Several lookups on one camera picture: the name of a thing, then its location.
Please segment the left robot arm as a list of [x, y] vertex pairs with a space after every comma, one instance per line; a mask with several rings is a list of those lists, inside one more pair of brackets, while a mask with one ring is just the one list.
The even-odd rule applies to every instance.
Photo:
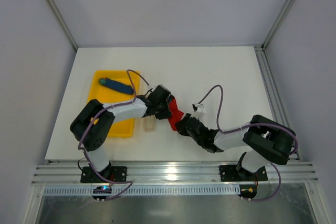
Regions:
[[70, 131], [78, 140], [89, 163], [90, 172], [99, 181], [112, 182], [112, 166], [106, 155], [104, 143], [111, 127], [129, 119], [154, 116], [158, 120], [172, 116], [169, 109], [174, 97], [170, 91], [158, 85], [145, 95], [137, 95], [133, 100], [103, 104], [97, 99], [90, 100], [70, 125]]

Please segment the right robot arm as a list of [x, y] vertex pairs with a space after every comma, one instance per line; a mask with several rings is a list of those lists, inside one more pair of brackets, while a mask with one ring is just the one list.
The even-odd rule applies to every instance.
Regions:
[[238, 176], [245, 181], [253, 179], [258, 170], [269, 163], [286, 165], [289, 156], [298, 149], [293, 130], [262, 115], [254, 115], [241, 127], [221, 131], [207, 128], [188, 113], [175, 123], [175, 128], [180, 135], [191, 137], [210, 153], [249, 146], [251, 151], [242, 153], [236, 165]]

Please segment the red paper napkin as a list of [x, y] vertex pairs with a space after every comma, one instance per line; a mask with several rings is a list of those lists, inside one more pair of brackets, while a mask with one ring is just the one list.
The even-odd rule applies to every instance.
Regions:
[[168, 104], [169, 111], [171, 113], [171, 117], [168, 118], [168, 122], [172, 128], [173, 131], [177, 131], [176, 123], [182, 120], [182, 117], [184, 116], [184, 113], [179, 110], [177, 106], [177, 101], [174, 96], [171, 96], [172, 100]]

